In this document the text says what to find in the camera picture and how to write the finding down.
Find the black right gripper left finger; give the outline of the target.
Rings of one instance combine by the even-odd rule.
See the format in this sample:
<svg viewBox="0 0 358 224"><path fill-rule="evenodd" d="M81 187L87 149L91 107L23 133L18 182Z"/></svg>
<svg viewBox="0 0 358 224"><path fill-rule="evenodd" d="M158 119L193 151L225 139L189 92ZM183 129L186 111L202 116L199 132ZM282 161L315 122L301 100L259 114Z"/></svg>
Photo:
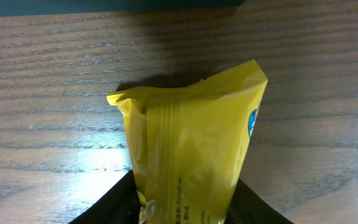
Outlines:
<svg viewBox="0 0 358 224"><path fill-rule="evenodd" d="M138 224L139 212L140 202L131 170L70 224Z"/></svg>

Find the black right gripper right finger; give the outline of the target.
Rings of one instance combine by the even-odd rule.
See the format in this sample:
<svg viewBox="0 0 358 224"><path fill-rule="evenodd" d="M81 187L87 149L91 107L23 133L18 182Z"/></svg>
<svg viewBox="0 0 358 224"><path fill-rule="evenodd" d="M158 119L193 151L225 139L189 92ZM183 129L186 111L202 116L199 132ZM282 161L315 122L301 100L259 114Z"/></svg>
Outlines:
<svg viewBox="0 0 358 224"><path fill-rule="evenodd" d="M293 224L239 179L224 224Z"/></svg>

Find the yellow snack packet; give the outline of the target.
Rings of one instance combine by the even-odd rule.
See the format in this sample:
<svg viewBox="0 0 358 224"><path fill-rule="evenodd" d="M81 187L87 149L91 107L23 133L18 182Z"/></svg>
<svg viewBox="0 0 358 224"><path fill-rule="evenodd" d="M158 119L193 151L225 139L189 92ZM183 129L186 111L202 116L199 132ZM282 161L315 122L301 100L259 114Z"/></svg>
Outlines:
<svg viewBox="0 0 358 224"><path fill-rule="evenodd" d="M251 60L182 88L110 93L124 117L141 223L223 223L267 77Z"/></svg>

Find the black gift box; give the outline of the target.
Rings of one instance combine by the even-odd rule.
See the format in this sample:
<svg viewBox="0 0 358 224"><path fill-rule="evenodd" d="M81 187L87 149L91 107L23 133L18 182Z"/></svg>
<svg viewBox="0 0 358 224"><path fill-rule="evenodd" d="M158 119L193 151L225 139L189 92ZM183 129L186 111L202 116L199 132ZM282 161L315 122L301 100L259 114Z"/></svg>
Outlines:
<svg viewBox="0 0 358 224"><path fill-rule="evenodd" d="M239 6L244 0L0 0L0 17Z"/></svg>

